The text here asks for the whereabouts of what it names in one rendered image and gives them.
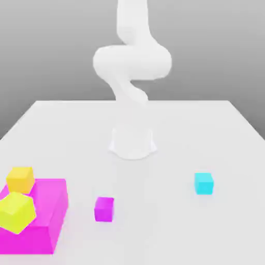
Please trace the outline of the small yellow cube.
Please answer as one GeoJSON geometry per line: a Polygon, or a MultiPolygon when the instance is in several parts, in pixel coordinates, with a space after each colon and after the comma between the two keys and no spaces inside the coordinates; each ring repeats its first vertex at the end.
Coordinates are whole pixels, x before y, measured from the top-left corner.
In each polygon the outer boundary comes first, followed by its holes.
{"type": "Polygon", "coordinates": [[[35,218],[32,197],[11,192],[0,200],[0,228],[20,234],[35,218]]]}

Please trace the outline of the small orange cube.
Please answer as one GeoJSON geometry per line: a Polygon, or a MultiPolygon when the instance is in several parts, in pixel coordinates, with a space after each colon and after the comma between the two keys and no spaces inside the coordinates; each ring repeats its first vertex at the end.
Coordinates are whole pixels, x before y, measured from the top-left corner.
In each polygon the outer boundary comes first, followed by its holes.
{"type": "Polygon", "coordinates": [[[9,192],[28,195],[35,184],[33,168],[13,167],[6,177],[6,182],[9,192]]]}

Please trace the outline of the small purple cube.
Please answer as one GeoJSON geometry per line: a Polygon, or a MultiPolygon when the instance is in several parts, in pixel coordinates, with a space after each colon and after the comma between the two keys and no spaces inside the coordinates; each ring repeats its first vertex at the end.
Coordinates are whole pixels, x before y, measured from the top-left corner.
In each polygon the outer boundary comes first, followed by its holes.
{"type": "Polygon", "coordinates": [[[94,207],[95,221],[112,222],[114,213],[114,198],[98,197],[94,207]]]}

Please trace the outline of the large magenta box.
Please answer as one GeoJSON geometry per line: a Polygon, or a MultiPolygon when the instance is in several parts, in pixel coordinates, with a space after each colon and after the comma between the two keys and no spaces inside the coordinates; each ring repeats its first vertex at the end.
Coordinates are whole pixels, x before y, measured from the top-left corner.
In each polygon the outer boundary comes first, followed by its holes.
{"type": "Polygon", "coordinates": [[[36,179],[36,218],[20,234],[0,228],[0,254],[53,254],[68,209],[65,179],[36,179]]]}

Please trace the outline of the small cyan cube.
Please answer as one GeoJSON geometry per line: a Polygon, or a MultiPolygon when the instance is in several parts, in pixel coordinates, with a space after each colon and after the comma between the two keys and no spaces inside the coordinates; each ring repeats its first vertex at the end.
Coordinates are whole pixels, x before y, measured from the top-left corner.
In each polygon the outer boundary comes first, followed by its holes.
{"type": "Polygon", "coordinates": [[[195,173],[194,186],[197,195],[211,195],[214,187],[212,175],[206,172],[195,173]]]}

